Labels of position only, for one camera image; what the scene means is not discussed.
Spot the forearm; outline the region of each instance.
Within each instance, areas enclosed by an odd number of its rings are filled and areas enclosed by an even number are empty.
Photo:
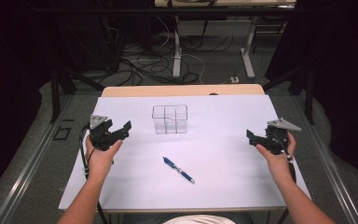
[[[334,223],[293,181],[277,183],[295,223]]]
[[[102,180],[87,180],[58,223],[92,223],[102,186]]]

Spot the black curtain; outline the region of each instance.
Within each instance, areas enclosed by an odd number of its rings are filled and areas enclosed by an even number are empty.
[[[331,122],[330,147],[358,169],[358,1],[298,0],[296,7],[325,12],[289,21],[266,78],[303,67],[286,80],[304,87],[308,66],[316,64],[314,97]]]
[[[0,177],[34,122],[39,88],[49,81],[37,35],[21,1],[0,1]]]

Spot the clear plastic organizer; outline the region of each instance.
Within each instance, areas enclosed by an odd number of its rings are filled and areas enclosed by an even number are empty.
[[[187,105],[153,106],[156,133],[187,133]]]

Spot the desk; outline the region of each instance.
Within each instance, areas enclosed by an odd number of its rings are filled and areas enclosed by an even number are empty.
[[[166,7],[168,0],[155,0],[156,7]],[[217,0],[214,7],[262,7],[295,4],[296,0]],[[186,3],[172,0],[173,7],[207,7],[209,2]],[[175,32],[175,57],[173,63],[173,77],[180,76],[182,49],[180,48],[180,35],[202,35],[203,21],[179,21],[176,17],[177,32]],[[255,35],[257,17],[251,21],[209,21],[208,28],[203,35],[233,35],[246,36],[245,48],[241,49],[241,57],[245,66],[246,75],[255,79],[255,72],[249,58],[249,52]]]
[[[146,97],[139,97],[144,91]],[[219,95],[209,96],[211,92]],[[153,105],[182,104],[188,108],[187,133],[155,134]],[[112,131],[128,120],[132,123],[130,137],[103,185],[100,203],[105,212],[285,208],[265,159],[246,137],[246,129],[264,135],[267,121],[277,118],[258,85],[106,88],[94,114],[112,119]],[[196,183],[177,174],[162,157],[170,158]],[[309,195],[296,163],[295,167],[297,184]],[[82,173],[79,154],[59,209],[67,209],[85,183]]]

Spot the pen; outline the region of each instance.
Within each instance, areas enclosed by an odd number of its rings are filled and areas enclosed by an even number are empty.
[[[169,166],[171,166],[173,169],[175,169],[179,174],[184,176],[188,181],[192,182],[193,184],[196,183],[196,181],[193,180],[188,174],[186,174],[183,170],[181,170],[179,167],[177,167],[172,161],[170,161],[168,158],[163,157],[164,162],[167,163]]]

